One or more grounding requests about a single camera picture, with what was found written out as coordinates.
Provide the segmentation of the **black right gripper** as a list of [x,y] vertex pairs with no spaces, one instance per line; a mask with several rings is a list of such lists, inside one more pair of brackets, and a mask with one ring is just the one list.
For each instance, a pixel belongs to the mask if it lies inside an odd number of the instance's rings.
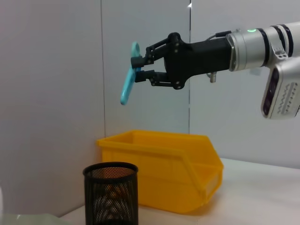
[[143,57],[137,42],[132,43],[131,68],[142,68],[164,57],[166,72],[136,71],[135,82],[149,80],[152,86],[172,87],[180,90],[195,75],[228,70],[232,47],[220,32],[201,42],[185,43],[177,32],[146,48]]

